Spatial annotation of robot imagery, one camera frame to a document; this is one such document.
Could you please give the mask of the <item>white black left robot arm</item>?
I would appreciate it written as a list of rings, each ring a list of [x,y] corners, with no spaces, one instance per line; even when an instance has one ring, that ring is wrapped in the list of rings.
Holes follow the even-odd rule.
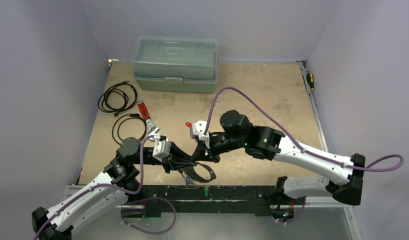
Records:
[[[85,225],[118,205],[137,204],[144,188],[144,165],[161,165],[166,172],[194,166],[190,155],[165,136],[151,136],[153,147],[129,137],[116,156],[90,183],[61,203],[31,214],[36,240],[70,240]]]

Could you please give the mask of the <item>yellow black screwdriver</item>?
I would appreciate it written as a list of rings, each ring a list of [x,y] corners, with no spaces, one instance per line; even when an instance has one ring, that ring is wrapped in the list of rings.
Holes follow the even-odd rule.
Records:
[[[311,72],[307,73],[306,80],[307,80],[307,83],[309,85],[309,88],[312,91],[314,91],[315,90],[315,81],[314,81],[313,74]]]

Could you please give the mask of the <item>red handled adjustable wrench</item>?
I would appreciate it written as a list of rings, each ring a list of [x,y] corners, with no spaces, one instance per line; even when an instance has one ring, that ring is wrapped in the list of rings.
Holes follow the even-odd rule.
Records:
[[[150,117],[150,114],[149,114],[149,111],[148,111],[144,101],[139,99],[137,101],[137,106],[138,106],[138,109],[139,109],[139,112],[140,112],[142,118],[144,119],[144,121],[146,123],[148,135],[157,134],[160,129],[153,124],[153,122],[151,120],[151,117]]]

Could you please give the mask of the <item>green plastic toolbox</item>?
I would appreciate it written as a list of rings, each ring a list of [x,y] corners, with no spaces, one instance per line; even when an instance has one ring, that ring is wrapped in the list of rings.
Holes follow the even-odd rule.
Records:
[[[141,36],[130,61],[142,90],[211,94],[218,83],[215,39]]]

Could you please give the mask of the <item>key with green tag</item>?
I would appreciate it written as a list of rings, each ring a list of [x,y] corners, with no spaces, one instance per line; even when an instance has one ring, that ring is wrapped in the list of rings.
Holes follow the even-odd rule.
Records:
[[[207,186],[204,187],[204,195],[205,195],[206,197],[209,196],[209,188],[208,188]]]

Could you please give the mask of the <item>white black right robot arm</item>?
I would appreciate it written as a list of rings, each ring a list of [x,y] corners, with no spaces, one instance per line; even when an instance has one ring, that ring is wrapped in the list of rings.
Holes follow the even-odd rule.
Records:
[[[243,148],[255,159],[275,160],[315,173],[311,177],[279,177],[273,190],[281,204],[290,199],[310,196],[331,196],[351,206],[361,204],[365,157],[335,155],[320,149],[294,143],[284,132],[268,126],[253,125],[247,116],[236,110],[224,113],[219,120],[223,132],[205,132],[207,122],[189,124],[190,137],[197,142],[191,161],[219,162],[220,155]]]

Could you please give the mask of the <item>aluminium frame rail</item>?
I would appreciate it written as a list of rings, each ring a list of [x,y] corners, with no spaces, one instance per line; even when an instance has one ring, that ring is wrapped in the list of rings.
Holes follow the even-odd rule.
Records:
[[[314,90],[311,89],[308,80],[307,80],[307,75],[311,72],[307,67],[306,67],[306,61],[296,61],[296,63],[298,64],[301,74],[302,74],[302,78],[303,78],[303,82],[306,88],[306,92],[308,94],[309,100],[310,100],[310,104],[312,107],[312,112],[314,115],[314,119],[315,119],[315,123],[317,126],[317,131],[318,131],[318,135],[319,135],[319,141],[320,141],[320,145],[322,147],[322,149],[324,151],[329,151],[328,150],[328,146],[327,146],[327,141],[325,138],[325,134],[324,134],[324,130],[323,127],[321,125],[321,120],[319,117],[319,113],[317,110],[317,105],[316,105],[316,99],[315,99],[315,93]],[[352,240],[362,240],[362,235],[356,220],[356,216],[355,216],[355,212],[354,212],[354,208],[352,206],[348,206],[348,205],[340,205],[339,203],[334,204],[331,203],[331,208],[342,208],[342,211],[344,213],[345,216],[345,222],[344,225],[347,225],[346,229],[347,231],[350,233],[350,237]]]

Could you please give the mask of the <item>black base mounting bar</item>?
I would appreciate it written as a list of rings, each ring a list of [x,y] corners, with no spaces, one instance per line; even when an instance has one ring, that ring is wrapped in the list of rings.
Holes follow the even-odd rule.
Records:
[[[209,196],[205,196],[208,187]],[[290,218],[293,206],[300,206],[305,197],[290,198],[274,185],[146,185],[128,201],[147,218],[163,213],[253,214],[257,217]]]

